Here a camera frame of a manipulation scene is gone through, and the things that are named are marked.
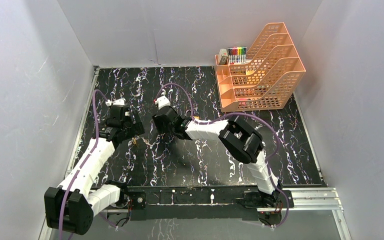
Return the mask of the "aluminium front rail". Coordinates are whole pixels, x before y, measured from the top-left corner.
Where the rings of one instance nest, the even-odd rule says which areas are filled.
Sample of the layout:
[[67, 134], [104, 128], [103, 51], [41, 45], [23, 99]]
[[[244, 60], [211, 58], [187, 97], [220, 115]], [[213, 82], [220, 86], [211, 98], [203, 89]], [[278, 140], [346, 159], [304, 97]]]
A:
[[[93, 187], [91, 190], [95, 191], [99, 189], [98, 187]], [[293, 187], [285, 188], [283, 192], [287, 195], [290, 203], [290, 207], [286, 210], [298, 211], [298, 210], [340, 210], [342, 205], [337, 191], [334, 188], [329, 187]], [[125, 206], [116, 206], [111, 205], [106, 209], [102, 210], [108, 212], [119, 212], [122, 209], [130, 208], [132, 209], [132, 199], [126, 194], [129, 198]]]

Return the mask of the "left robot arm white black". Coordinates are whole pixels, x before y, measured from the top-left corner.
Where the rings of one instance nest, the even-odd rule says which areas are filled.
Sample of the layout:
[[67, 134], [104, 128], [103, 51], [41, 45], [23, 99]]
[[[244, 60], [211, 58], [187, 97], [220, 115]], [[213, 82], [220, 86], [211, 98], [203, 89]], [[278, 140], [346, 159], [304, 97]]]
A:
[[72, 172], [44, 194], [46, 224], [49, 228], [84, 235], [96, 215], [107, 207], [127, 206], [129, 194], [125, 183], [108, 180], [99, 189], [92, 185], [103, 165], [123, 142], [144, 133], [137, 110], [112, 105], [109, 117], [90, 140], [87, 152]]

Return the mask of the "orange plastic file organizer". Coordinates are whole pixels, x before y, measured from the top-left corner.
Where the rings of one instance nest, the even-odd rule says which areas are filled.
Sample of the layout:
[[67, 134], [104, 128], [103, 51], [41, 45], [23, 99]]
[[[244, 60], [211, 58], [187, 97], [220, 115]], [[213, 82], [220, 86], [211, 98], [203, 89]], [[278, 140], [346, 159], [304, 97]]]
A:
[[282, 109], [306, 73], [283, 22], [264, 26], [247, 47], [245, 64], [217, 65], [218, 54], [215, 75], [224, 113]]

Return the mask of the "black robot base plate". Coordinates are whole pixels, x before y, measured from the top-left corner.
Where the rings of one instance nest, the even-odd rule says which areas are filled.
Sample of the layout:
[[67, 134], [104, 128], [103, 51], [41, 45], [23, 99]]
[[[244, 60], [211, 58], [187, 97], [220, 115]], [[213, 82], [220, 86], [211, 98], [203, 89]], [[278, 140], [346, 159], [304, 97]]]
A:
[[254, 185], [131, 186], [133, 220], [242, 219], [272, 226], [290, 206], [278, 191], [260, 192]]

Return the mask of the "aluminium rail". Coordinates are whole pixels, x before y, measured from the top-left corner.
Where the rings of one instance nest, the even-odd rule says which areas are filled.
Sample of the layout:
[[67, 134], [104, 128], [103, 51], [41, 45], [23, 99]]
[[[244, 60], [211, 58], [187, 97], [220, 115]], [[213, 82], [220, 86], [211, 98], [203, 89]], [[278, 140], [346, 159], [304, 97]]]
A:
[[100, 66], [95, 65], [94, 66], [94, 72], [93, 72], [93, 78], [92, 78], [92, 82], [91, 82], [91, 88], [90, 88], [88, 97], [86, 99], [85, 105], [84, 105], [83, 116], [81, 117], [81, 120], [80, 120], [80, 125], [79, 125], [78, 131], [77, 131], [77, 136], [76, 136], [76, 139], [74, 142], [73, 150], [72, 150], [72, 153], [71, 153], [71, 156], [70, 156], [70, 159], [69, 159], [69, 162], [68, 162], [65, 174], [64, 174], [64, 179], [66, 179], [69, 176], [72, 169], [74, 168], [76, 156], [78, 153], [78, 147], [79, 147], [81, 139], [82, 139], [82, 133], [84, 130], [84, 125], [85, 125], [85, 122], [87, 120], [88, 110], [89, 110], [90, 105], [91, 105], [91, 99], [92, 99], [93, 91], [94, 91], [95, 86], [96, 86], [99, 71], [100, 71]]
[[[99, 189], [98, 187], [93, 187], [91, 190], [95, 191]], [[340, 210], [342, 205], [337, 191], [334, 188], [329, 187], [293, 187], [285, 188], [283, 192], [287, 195], [290, 203], [290, 207], [286, 210], [298, 211], [298, 210]], [[126, 194], [129, 198], [125, 206], [116, 206], [111, 205], [106, 209], [102, 210], [108, 212], [119, 212], [122, 209], [130, 208], [132, 209], [132, 199]]]

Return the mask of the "coloured marker pen set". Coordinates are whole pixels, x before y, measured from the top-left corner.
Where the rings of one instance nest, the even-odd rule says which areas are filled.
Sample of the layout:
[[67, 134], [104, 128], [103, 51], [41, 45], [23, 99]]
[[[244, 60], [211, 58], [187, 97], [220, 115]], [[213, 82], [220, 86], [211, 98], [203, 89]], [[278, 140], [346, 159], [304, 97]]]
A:
[[227, 49], [228, 56], [229, 56], [229, 64], [235, 65], [235, 64], [245, 64], [246, 63], [246, 54], [247, 54], [247, 48], [246, 47], [230, 47]]

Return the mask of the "aluminium left side rail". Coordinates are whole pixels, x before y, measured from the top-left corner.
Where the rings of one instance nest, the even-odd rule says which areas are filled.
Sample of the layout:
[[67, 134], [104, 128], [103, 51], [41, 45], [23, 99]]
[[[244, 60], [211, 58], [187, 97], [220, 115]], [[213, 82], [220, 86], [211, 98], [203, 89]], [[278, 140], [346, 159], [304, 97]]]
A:
[[74, 142], [73, 150], [72, 150], [72, 153], [71, 153], [71, 156], [70, 156], [70, 159], [69, 159], [69, 162], [68, 162], [65, 174], [64, 174], [64, 179], [66, 179], [69, 176], [72, 169], [74, 168], [76, 156], [78, 153], [78, 147], [79, 147], [81, 139], [82, 139], [82, 133], [84, 130], [84, 125], [85, 125], [85, 122], [87, 120], [88, 110], [89, 110], [90, 105], [91, 105], [91, 99], [92, 99], [93, 91], [94, 91], [95, 86], [96, 86], [99, 71], [100, 71], [100, 66], [95, 65], [94, 66], [94, 72], [93, 72], [93, 78], [92, 78], [92, 82], [91, 82], [91, 88], [90, 88], [88, 97], [86, 99], [85, 105], [84, 105], [83, 116], [81, 117], [81, 120], [80, 120], [80, 125], [79, 125], [78, 131], [77, 131], [77, 136], [76, 136], [76, 139]]

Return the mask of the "grey eraser box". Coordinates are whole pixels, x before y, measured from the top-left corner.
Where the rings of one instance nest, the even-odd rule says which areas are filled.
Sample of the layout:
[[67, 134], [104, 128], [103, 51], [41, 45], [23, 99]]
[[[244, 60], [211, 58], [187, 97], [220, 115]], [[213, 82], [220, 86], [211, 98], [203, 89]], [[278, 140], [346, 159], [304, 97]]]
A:
[[225, 48], [220, 49], [218, 54], [217, 65], [226, 65], [228, 63], [229, 53]]

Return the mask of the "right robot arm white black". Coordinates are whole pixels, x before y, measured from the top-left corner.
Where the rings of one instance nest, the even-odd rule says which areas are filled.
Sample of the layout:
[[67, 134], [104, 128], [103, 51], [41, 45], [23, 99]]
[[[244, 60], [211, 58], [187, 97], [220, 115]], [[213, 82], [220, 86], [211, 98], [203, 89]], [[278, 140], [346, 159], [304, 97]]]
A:
[[246, 208], [287, 207], [291, 205], [273, 174], [264, 153], [262, 135], [244, 119], [245, 113], [233, 112], [216, 120], [182, 117], [169, 105], [152, 117], [160, 134], [172, 134], [181, 140], [212, 140], [223, 144], [230, 155], [245, 164], [257, 184], [257, 191], [245, 191], [238, 204]]

